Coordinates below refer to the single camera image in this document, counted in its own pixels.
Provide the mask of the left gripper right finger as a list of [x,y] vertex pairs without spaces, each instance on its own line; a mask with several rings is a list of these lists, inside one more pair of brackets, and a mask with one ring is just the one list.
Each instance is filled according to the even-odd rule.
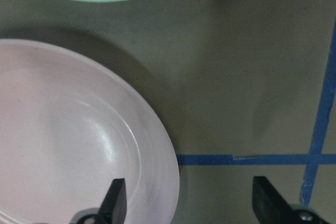
[[261,224],[327,223],[311,208],[287,203],[265,176],[253,178],[252,209]]

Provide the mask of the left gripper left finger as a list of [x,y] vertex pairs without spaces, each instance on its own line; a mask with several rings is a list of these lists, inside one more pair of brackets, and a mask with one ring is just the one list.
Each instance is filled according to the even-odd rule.
[[124,223],[127,214],[127,192],[124,178],[112,181],[98,214],[105,223]]

